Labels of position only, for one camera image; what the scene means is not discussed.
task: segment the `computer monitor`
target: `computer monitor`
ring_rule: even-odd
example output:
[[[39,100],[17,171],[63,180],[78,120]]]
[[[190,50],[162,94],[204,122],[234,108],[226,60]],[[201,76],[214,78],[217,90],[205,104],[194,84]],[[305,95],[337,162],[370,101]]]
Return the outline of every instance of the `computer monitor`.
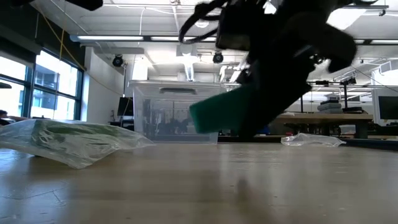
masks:
[[[398,119],[398,96],[379,96],[380,119]]]
[[[120,97],[118,116],[134,116],[132,97]]]

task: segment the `ceiling beam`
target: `ceiling beam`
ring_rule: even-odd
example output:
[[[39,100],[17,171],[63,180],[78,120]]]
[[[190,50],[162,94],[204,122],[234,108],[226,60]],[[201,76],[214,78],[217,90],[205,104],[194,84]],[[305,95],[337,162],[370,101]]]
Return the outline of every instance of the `ceiling beam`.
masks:
[[[134,54],[134,55],[143,55],[145,54],[145,50],[142,47],[115,47],[115,48],[102,48],[94,47],[94,52],[96,54]]]

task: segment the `table surface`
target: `table surface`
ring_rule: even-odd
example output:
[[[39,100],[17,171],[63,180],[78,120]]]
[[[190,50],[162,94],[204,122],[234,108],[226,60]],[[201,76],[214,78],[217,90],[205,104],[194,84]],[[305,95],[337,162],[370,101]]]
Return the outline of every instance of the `table surface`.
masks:
[[[0,149],[0,223],[397,223],[398,154],[169,144],[75,170]]]
[[[355,123],[358,121],[372,121],[371,114],[321,114],[321,113],[295,113],[281,114],[276,117],[277,123],[306,123],[306,124],[320,124],[320,123]]]

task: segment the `clear plastic storage bin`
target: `clear plastic storage bin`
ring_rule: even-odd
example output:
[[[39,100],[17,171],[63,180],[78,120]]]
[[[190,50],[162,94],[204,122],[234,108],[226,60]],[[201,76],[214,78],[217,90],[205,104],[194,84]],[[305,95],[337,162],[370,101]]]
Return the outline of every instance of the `clear plastic storage bin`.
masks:
[[[355,134],[356,129],[355,129],[355,125],[340,125],[340,129],[341,129],[341,134]]]
[[[218,133],[198,134],[190,105],[226,91],[219,83],[129,82],[134,97],[134,129],[155,142],[216,144]]]

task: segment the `plastic bag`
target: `plastic bag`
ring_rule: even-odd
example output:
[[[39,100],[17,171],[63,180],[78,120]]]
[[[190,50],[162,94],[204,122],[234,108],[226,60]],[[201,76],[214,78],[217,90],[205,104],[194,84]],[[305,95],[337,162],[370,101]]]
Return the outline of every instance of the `plastic bag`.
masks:
[[[316,134],[299,133],[295,136],[284,137],[280,140],[285,146],[303,146],[305,144],[321,144],[324,146],[338,147],[341,144],[346,144],[338,138],[330,136],[322,136]]]
[[[81,121],[29,119],[0,127],[0,147],[42,156],[82,169],[118,149],[153,145],[124,128]]]

